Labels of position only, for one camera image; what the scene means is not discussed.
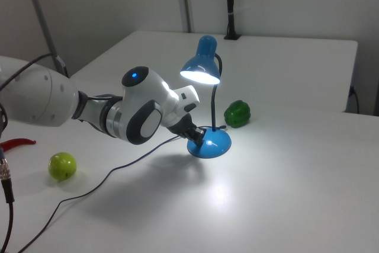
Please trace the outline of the Franka gripper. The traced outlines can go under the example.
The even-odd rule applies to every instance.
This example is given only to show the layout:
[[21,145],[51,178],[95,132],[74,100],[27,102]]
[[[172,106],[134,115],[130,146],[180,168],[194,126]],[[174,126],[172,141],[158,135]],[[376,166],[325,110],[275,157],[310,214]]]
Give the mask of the Franka gripper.
[[187,138],[192,144],[203,144],[207,129],[197,127],[192,122],[190,112],[198,107],[200,100],[192,85],[173,90],[176,104],[171,113],[166,117],[166,128],[183,138]]

